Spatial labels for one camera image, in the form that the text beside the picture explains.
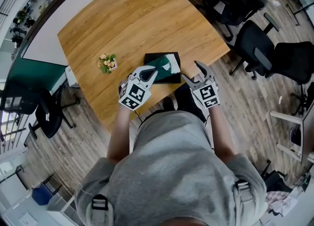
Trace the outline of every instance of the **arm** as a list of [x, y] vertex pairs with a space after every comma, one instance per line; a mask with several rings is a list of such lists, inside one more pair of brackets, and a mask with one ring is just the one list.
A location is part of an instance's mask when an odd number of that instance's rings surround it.
[[209, 109], [212, 137], [215, 148], [215, 154], [224, 163], [231, 160], [235, 154], [235, 147], [230, 133], [224, 121], [219, 105]]
[[114, 164], [130, 153], [130, 114], [131, 110], [119, 105], [107, 153], [108, 161]]

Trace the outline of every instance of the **wooden floor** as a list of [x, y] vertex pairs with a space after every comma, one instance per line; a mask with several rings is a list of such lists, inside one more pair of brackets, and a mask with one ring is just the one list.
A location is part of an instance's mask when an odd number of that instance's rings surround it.
[[[200, 0], [189, 1], [193, 4], [200, 3]], [[266, 8], [251, 19], [264, 28], [267, 22], [263, 14], [268, 12], [277, 21], [281, 30], [279, 32], [272, 30], [269, 33], [275, 44], [314, 41], [314, 29], [307, 15], [305, 13], [297, 15], [301, 25], [296, 26], [293, 16], [285, 7], [289, 2], [292, 9], [298, 9], [299, 6], [294, 0], [275, 0], [280, 6], [275, 6], [272, 0], [268, 1]], [[226, 31], [222, 25], [214, 23], [214, 26], [219, 32]], [[221, 108], [235, 146], [238, 151], [250, 158], [259, 171], [266, 166], [266, 159], [270, 159], [272, 161], [270, 170], [287, 173], [288, 184], [292, 185], [309, 165], [302, 166], [276, 148], [277, 143], [289, 147], [288, 133], [291, 124], [271, 118], [269, 111], [290, 114], [298, 105], [297, 101], [290, 97], [290, 93], [299, 93], [300, 89], [295, 82], [280, 75], [274, 75], [269, 79], [258, 76], [258, 79], [253, 81], [251, 75], [242, 68], [234, 77], [229, 76], [230, 69], [233, 69], [238, 61], [239, 58], [230, 52], [212, 66], [219, 84]], [[25, 173], [22, 175], [29, 188], [54, 173], [56, 179], [63, 184], [63, 192], [71, 195], [97, 159], [106, 156], [109, 133], [102, 128], [81, 90], [66, 89], [63, 101], [71, 102], [73, 93], [81, 96], [81, 104], [70, 107], [65, 111], [65, 115], [77, 124], [77, 128], [69, 129], [62, 123], [59, 132], [52, 139], [45, 138], [40, 130], [36, 132], [37, 141], [31, 137], [27, 139], [29, 151], [24, 165]], [[152, 107], [150, 112], [159, 108], [160, 104]], [[139, 124], [138, 118], [131, 122], [132, 142]], [[210, 122], [207, 128], [211, 134]]]

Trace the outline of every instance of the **black office chair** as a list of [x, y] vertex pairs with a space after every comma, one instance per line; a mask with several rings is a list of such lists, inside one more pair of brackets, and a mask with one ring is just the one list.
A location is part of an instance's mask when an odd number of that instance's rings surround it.
[[267, 160], [267, 166], [261, 173], [261, 177], [263, 178], [265, 185], [266, 185], [266, 191], [284, 191], [290, 193], [292, 191], [291, 188], [289, 188], [284, 180], [287, 179], [287, 175], [281, 173], [280, 171], [272, 171], [271, 173], [268, 173], [267, 170], [271, 164], [270, 160]]
[[299, 84], [307, 83], [314, 72], [312, 43], [279, 43], [275, 47], [267, 33], [273, 27], [279, 31], [279, 27], [267, 13], [264, 16], [269, 21], [264, 31], [253, 21], [247, 21], [241, 28], [235, 45], [229, 45], [242, 58], [229, 74], [234, 76], [235, 71], [246, 61], [248, 66], [245, 70], [253, 72], [252, 79], [256, 79], [257, 72], [266, 78], [281, 74]]
[[314, 82], [312, 82], [307, 90], [308, 94], [306, 95], [303, 90], [303, 86], [301, 85], [301, 95], [297, 95], [292, 93], [291, 96], [296, 97], [300, 103], [296, 109], [296, 111], [292, 115], [296, 115], [298, 112], [300, 115], [304, 114], [304, 109], [308, 110], [314, 101]]
[[62, 120], [70, 128], [76, 127], [75, 124], [71, 125], [69, 123], [62, 110], [79, 104], [80, 99], [75, 96], [76, 100], [74, 103], [61, 106], [61, 92], [63, 88], [64, 85], [60, 86], [56, 93], [51, 96], [50, 92], [46, 89], [32, 91], [20, 83], [11, 80], [2, 92], [0, 110], [27, 115], [32, 114], [36, 110], [35, 115], [38, 124], [35, 126], [28, 124], [31, 135], [34, 139], [37, 139], [35, 130], [41, 128], [48, 138], [52, 138], [59, 130]]
[[[220, 2], [224, 4], [221, 11], [214, 9]], [[203, 5], [195, 5], [197, 9], [204, 9], [206, 17], [210, 20], [224, 24], [229, 32], [229, 36], [224, 35], [226, 41], [231, 41], [234, 37], [230, 25], [237, 26], [247, 21], [257, 11], [262, 10], [266, 5], [266, 0], [202, 0]]]

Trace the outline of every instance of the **white desk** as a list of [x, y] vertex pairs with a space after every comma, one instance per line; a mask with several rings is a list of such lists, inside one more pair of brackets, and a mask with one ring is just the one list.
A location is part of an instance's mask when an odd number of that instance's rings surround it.
[[54, 201], [52, 201], [52, 199], [49, 201], [47, 207], [48, 214], [61, 226], [84, 226], [76, 210], [71, 207], [71, 203], [74, 202], [74, 196], [67, 202], [58, 194], [56, 194], [55, 197]]
[[300, 155], [291, 151], [290, 149], [284, 147], [281, 144], [277, 144], [277, 147], [280, 148], [285, 153], [292, 156], [294, 159], [305, 163], [306, 160], [309, 160], [314, 163], [312, 157], [312, 150], [314, 146], [314, 101], [312, 102], [309, 110], [303, 116], [303, 118], [295, 117], [292, 115], [282, 114], [278, 112], [271, 111], [269, 114], [273, 117], [277, 117], [292, 123], [300, 125], [301, 130], [301, 153]]

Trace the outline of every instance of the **wooden table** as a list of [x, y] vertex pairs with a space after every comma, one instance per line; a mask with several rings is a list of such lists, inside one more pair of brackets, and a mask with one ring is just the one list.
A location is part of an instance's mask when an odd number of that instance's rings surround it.
[[307, 113], [302, 118], [274, 111], [271, 111], [269, 114], [273, 117], [277, 117], [300, 125], [301, 131], [300, 154], [291, 151], [290, 149], [284, 147], [279, 143], [277, 144], [277, 147], [280, 148], [285, 153], [292, 156], [294, 159], [300, 161], [301, 163], [305, 163], [307, 160], [314, 162], [313, 159], [314, 155], [312, 153], [314, 147], [314, 101], [312, 102]]
[[[118, 86], [144, 55], [177, 51], [181, 70], [199, 73], [194, 60], [210, 65], [229, 51], [215, 29], [188, 0], [94, 0], [59, 32], [58, 38], [87, 101], [102, 124], [112, 130], [118, 108]], [[103, 74], [102, 53], [117, 55], [118, 68]], [[153, 85], [139, 114], [180, 84]]]

